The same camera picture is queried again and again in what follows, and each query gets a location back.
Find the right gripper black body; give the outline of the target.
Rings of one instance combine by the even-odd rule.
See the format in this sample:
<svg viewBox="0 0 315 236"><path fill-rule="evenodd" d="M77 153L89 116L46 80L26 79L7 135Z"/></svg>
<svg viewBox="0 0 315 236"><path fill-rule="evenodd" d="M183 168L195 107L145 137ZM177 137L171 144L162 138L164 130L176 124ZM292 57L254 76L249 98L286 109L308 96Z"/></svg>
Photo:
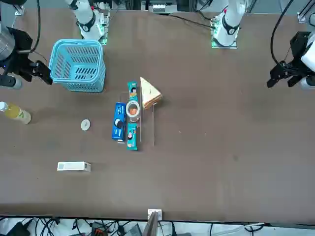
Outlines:
<svg viewBox="0 0 315 236"><path fill-rule="evenodd" d="M4 72L15 74L31 74L32 73L32 61L29 59L29 53L19 53L19 51L30 50L32 45L32 39L30 36L22 30L6 27L9 32L9 36L13 37L14 46L9 55L4 60Z"/></svg>

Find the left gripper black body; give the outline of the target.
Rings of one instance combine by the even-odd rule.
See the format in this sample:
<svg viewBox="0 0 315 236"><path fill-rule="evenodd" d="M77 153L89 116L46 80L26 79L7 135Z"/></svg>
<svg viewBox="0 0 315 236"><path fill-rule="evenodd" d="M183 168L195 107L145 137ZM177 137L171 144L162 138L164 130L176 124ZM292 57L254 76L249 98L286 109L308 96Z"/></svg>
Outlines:
<svg viewBox="0 0 315 236"><path fill-rule="evenodd" d="M293 55L292 64L298 64L301 61L301 56L306 50L310 31L298 31L290 40L291 51Z"/></svg>

